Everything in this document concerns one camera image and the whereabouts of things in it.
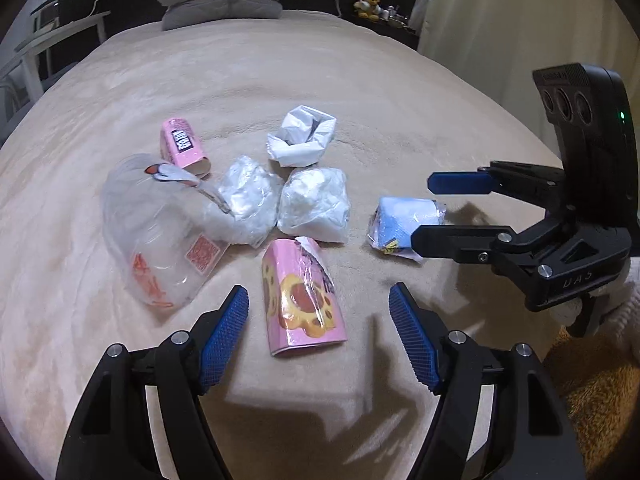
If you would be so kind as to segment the right hand white glove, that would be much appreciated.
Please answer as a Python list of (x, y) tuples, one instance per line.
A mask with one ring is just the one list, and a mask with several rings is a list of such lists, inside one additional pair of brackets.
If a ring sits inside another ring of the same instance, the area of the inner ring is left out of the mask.
[(573, 337), (599, 335), (639, 361), (639, 258), (625, 262), (616, 280), (552, 307), (550, 313)]

